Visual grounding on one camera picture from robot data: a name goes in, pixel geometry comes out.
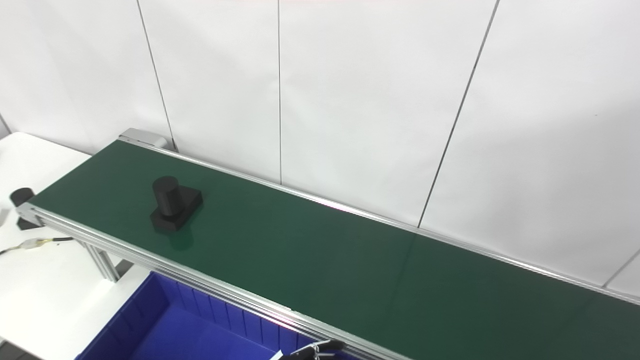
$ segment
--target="conveyor belt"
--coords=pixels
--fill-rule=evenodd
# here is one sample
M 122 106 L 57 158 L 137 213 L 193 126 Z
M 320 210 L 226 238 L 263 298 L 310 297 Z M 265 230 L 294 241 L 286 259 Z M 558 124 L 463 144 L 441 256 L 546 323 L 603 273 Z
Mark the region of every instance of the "conveyor belt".
M 176 233 L 149 219 L 167 175 L 204 196 Z M 605 290 L 124 141 L 30 203 L 48 224 L 371 358 L 640 358 L 640 307 Z

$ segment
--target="conveyor leg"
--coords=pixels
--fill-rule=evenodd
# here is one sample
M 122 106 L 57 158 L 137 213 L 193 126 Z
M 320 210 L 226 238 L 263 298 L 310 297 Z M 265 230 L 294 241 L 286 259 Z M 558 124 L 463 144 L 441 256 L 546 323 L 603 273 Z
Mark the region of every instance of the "conveyor leg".
M 120 274 L 118 274 L 115 266 L 113 266 L 113 263 L 111 262 L 111 259 L 109 259 L 109 256 L 104 250 L 100 250 L 97 247 L 83 241 L 80 241 L 80 243 L 87 250 L 91 258 L 93 259 L 93 262 L 98 267 L 98 270 L 100 270 L 100 273 L 105 279 L 113 282 L 117 282 L 118 280 L 120 280 Z

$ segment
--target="black object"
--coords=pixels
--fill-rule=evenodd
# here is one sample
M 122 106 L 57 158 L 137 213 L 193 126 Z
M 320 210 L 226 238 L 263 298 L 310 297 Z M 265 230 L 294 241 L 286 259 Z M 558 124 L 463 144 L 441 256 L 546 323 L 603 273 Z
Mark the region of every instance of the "black object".
M 11 199 L 11 202 L 17 208 L 18 206 L 29 201 L 29 199 L 34 196 L 35 194 L 33 193 L 33 190 L 31 188 L 19 188 L 18 190 L 12 192 L 11 195 L 9 195 L 9 199 Z M 40 225 L 36 225 L 32 222 L 24 220 L 21 217 L 18 218 L 18 222 L 16 224 L 18 225 L 20 230 L 29 230 L 35 229 L 36 227 L 42 227 Z
M 159 177 L 153 189 L 158 207 L 151 213 L 151 222 L 162 229 L 179 230 L 202 204 L 200 190 L 181 186 L 173 176 Z
M 343 348 L 344 343 L 339 340 L 318 341 L 299 348 L 290 355 L 282 356 L 280 360 L 329 360 L 334 359 L 335 354 L 322 354 L 320 352 L 342 350 Z

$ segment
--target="blue plastic bin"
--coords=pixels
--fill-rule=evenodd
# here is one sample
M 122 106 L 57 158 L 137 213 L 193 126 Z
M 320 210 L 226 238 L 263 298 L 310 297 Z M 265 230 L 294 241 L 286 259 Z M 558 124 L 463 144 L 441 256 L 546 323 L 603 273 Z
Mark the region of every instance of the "blue plastic bin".
M 76 359 L 269 360 L 311 342 L 152 272 Z

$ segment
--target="wire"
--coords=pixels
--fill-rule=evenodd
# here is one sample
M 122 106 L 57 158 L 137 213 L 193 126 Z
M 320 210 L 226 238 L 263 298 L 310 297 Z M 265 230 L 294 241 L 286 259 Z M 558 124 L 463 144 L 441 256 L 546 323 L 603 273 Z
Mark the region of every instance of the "wire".
M 20 243 L 20 245 L 17 246 L 12 246 L 12 247 L 8 247 L 7 249 L 4 250 L 0 250 L 0 255 L 4 254 L 5 252 L 11 251 L 11 250 L 16 250 L 16 249 L 33 249 L 35 247 L 41 247 L 42 245 L 52 242 L 52 241 L 69 241 L 69 240 L 73 240 L 73 238 L 47 238 L 47 239 L 41 239 L 41 238 L 33 238 L 33 239 L 28 239 L 28 240 L 24 240 L 22 243 Z

